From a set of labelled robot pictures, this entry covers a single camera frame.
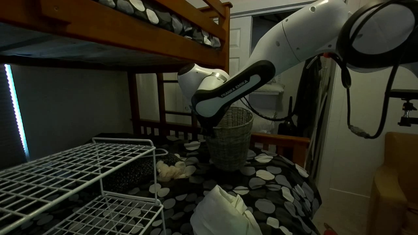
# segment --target plush toy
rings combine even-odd
[[[174,166],[168,166],[163,161],[158,161],[156,166],[157,172],[159,173],[157,180],[160,182],[168,182],[171,179],[184,179],[190,176],[186,174],[186,164],[184,161],[178,161]]]

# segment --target white cloth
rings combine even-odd
[[[196,235],[262,235],[242,198],[218,185],[197,205],[190,223]]]

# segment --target bed post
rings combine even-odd
[[[166,100],[164,98],[164,74],[157,73],[157,90],[158,90],[158,112],[160,114],[160,125],[158,134],[162,136],[167,135],[166,130]]]
[[[229,73],[229,31],[230,31],[230,14],[231,9],[229,5],[224,6],[225,9],[225,18],[221,15],[219,16],[219,25],[225,30],[225,41],[222,45],[222,53],[225,55],[225,66],[221,68],[225,72]]]
[[[139,116],[139,100],[138,100],[138,84],[136,81],[136,73],[132,71],[127,72],[129,99],[131,105],[131,121],[133,133],[135,135],[141,134],[140,116]]]

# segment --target blue light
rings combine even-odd
[[[9,82],[10,96],[12,97],[13,109],[15,110],[16,122],[18,123],[20,140],[22,142],[23,150],[25,151],[26,160],[29,161],[29,150],[28,145],[26,143],[25,131],[23,129],[22,116],[20,115],[18,97],[16,96],[16,89],[15,83],[13,81],[12,69],[10,68],[9,64],[5,64],[4,67],[6,68],[7,81]]]

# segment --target top bunk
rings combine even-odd
[[[186,0],[9,1],[0,8],[0,63],[134,73],[196,63],[228,71],[232,5],[203,1],[208,7],[199,9]]]

